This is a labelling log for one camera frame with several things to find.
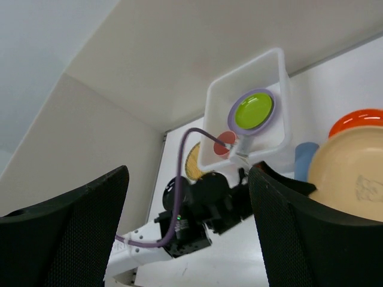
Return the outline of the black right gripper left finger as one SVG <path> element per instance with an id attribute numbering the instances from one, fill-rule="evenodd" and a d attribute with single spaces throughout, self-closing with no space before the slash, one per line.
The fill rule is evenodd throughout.
<path id="1" fill-rule="evenodd" d="M 129 171 L 1 217 L 1 286 L 103 286 Z"/>

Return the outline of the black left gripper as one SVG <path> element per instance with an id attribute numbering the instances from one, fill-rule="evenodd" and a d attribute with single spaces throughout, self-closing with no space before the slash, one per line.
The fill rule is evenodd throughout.
<path id="1" fill-rule="evenodd" d="M 262 172 L 308 197 L 317 190 L 314 184 L 288 178 L 274 171 L 265 161 L 255 165 Z M 182 208 L 191 212 L 198 223 L 203 223 L 215 234 L 223 234 L 253 215 L 247 174 L 238 169 L 239 181 L 230 187 L 226 177 L 218 172 L 209 172 L 186 188 Z"/>

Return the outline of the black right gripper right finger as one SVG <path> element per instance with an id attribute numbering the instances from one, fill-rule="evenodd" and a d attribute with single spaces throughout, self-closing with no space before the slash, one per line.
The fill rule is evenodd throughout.
<path id="1" fill-rule="evenodd" d="M 381 286 L 382 223 L 318 203 L 259 168 L 249 192 L 270 286 Z"/>

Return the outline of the beige plastic plate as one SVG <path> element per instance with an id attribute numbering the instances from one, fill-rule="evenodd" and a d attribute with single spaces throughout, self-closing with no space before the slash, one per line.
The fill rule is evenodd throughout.
<path id="1" fill-rule="evenodd" d="M 382 221 L 382 127 L 346 129 L 315 153 L 309 198 L 361 218 Z"/>

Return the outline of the green plastic plate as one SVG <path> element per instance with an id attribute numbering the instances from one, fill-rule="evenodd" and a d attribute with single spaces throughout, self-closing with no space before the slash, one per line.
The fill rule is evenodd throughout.
<path id="1" fill-rule="evenodd" d="M 237 107 L 235 123 L 242 129 L 253 129 L 261 125 L 273 110 L 273 99 L 267 93 L 253 93 Z"/>

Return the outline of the purple plastic plate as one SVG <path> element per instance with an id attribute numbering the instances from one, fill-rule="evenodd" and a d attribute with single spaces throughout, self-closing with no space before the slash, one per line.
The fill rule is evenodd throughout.
<path id="1" fill-rule="evenodd" d="M 253 94 L 253 93 L 267 93 L 269 94 L 272 99 L 273 99 L 273 110 L 272 112 L 269 114 L 269 116 L 267 117 L 267 119 L 261 123 L 261 125 L 259 125 L 258 127 L 256 128 L 253 128 L 253 129 L 242 129 L 240 127 L 237 126 L 237 124 L 235 123 L 235 112 L 236 112 L 236 109 L 238 107 L 238 105 L 249 95 Z M 263 129 L 265 129 L 269 123 L 272 121 L 273 119 L 273 116 L 276 114 L 276 99 L 275 99 L 275 96 L 274 94 L 268 90 L 268 89 L 265 89 L 265 88 L 258 88 L 258 89 L 254 89 L 254 90 L 250 90 L 248 91 L 247 93 L 243 94 L 231 107 L 230 111 L 229 111 L 229 114 L 227 116 L 227 125 L 229 127 L 229 129 L 233 132 L 235 132 L 237 135 L 246 135 L 246 136 L 254 136 L 256 135 L 257 133 L 260 133 Z"/>

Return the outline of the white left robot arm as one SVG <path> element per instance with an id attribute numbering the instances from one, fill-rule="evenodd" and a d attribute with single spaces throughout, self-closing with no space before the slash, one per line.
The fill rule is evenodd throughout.
<path id="1" fill-rule="evenodd" d="M 238 175 L 234 187 L 218 172 L 206 173 L 193 184 L 183 176 L 172 179 L 163 192 L 164 211 L 115 237 L 104 278 L 208 248 L 210 231 L 220 236 L 251 217 L 250 177 L 243 168 Z"/>

